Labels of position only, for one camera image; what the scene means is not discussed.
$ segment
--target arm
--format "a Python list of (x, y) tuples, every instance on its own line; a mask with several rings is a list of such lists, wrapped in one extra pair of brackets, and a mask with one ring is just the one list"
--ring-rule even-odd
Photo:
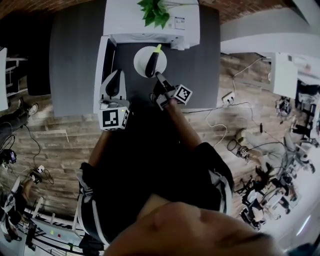
[(106, 144), (112, 135), (111, 131), (103, 131), (98, 142), (96, 143), (93, 151), (91, 152), (88, 164), (92, 167), (96, 167), (100, 162), (102, 154), (106, 148)]
[(184, 114), (178, 107), (177, 101), (171, 99), (169, 104), (165, 107), (170, 119), (177, 130), (181, 143), (189, 150), (193, 151), (198, 145), (202, 143), (196, 131), (186, 120)]

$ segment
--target brick wall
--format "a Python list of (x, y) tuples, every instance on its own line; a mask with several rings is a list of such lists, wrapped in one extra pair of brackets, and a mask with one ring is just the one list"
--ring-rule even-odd
[[(12, 11), (51, 13), (87, 1), (90, 0), (0, 0), (0, 19)], [(263, 10), (293, 6), (291, 0), (199, 1), (203, 5), (218, 9), (222, 23)]]
[(295, 6), (291, 0), (199, 0), (199, 2), (219, 10), (221, 23), (260, 11)]

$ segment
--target wooden floor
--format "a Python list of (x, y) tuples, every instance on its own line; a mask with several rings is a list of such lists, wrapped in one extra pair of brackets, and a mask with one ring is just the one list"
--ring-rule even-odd
[[(257, 58), (255, 54), (237, 55), (236, 57), (221, 55), (218, 106), (222, 105), (221, 97), (233, 90), (232, 76), (248, 66), (255, 58)], [(269, 72), (270, 65), (267, 62), (259, 61), (239, 77), (245, 76), (257, 81), (266, 81)], [(262, 123), (263, 129), (278, 140), (282, 140), (285, 130), (290, 126), (290, 120), (280, 124), (281, 120), (276, 115), (275, 101), (280, 98), (279, 95), (258, 87), (241, 84), (236, 84), (235, 95), (234, 104), (248, 103), (214, 110), (207, 117), (207, 120), (211, 125), (224, 124), (227, 126), (224, 140), (215, 149), (231, 169), (237, 188), (241, 178), (245, 179), (254, 174), (255, 165), (237, 158), (227, 150), (226, 146), (236, 131), (241, 128), (247, 128), (252, 132), (259, 131), (259, 127), (252, 121), (251, 106), (254, 121), (257, 124)], [(72, 217), (75, 213), (79, 193), (75, 170), (80, 167), (82, 162), (88, 161), (101, 134), (98, 119), (95, 114), (54, 117), (49, 95), (29, 96), (26, 93), (11, 99), (12, 106), (8, 111), (0, 112), (0, 115), (14, 111), (18, 104), (18, 98), (21, 96), (27, 103), (37, 102), (39, 105), (38, 112), (28, 122), (31, 135), (41, 147), (41, 152), (35, 158), (35, 163), (37, 166), (44, 165), (54, 179), (54, 185), (44, 180), (43, 183), (33, 186), (28, 204), (32, 207), (36, 199), (44, 197), (42, 208), (46, 212)], [(224, 135), (225, 128), (222, 126), (209, 127), (205, 122), (208, 113), (209, 111), (192, 113), (187, 114), (186, 117), (202, 140), (214, 146)], [(301, 120), (301, 123), (306, 118), (295, 110), (293, 114)], [(17, 154), (17, 162), (11, 164), (13, 173), (7, 173), (4, 168), (0, 167), (0, 182), (5, 188), (13, 185), (18, 174), (22, 177), (28, 174), (28, 170), (25, 169), (34, 166), (33, 157), (39, 151), (37, 144), (30, 138), (25, 127), (17, 130), (14, 134), (15, 143), (12, 149)], [(266, 141), (274, 141), (269, 135), (264, 133), (261, 136)], [(235, 217), (239, 215), (241, 208), (241, 198), (235, 194), (233, 197), (233, 215)]]

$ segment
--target white plate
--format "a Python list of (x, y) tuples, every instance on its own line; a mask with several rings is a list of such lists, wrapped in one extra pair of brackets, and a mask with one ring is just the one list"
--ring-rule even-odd
[[(134, 59), (133, 59), (134, 68), (139, 75), (145, 78), (146, 78), (146, 67), (155, 48), (156, 47), (154, 46), (147, 46), (147, 47), (141, 48), (134, 56)], [(158, 60), (155, 66), (155, 73), (156, 72), (163, 73), (166, 70), (166, 67), (167, 67), (167, 57), (165, 53), (162, 50), (160, 50)]]

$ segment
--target led light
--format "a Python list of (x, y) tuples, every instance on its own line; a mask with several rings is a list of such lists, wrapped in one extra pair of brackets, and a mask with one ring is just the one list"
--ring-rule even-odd
[(306, 218), (306, 220), (304, 221), (303, 225), (300, 227), (298, 233), (296, 233), (296, 236), (299, 236), (299, 234), (302, 232), (302, 230), (305, 228), (305, 226), (307, 225), (309, 219), (310, 219), (311, 215), (308, 216), (308, 218)]

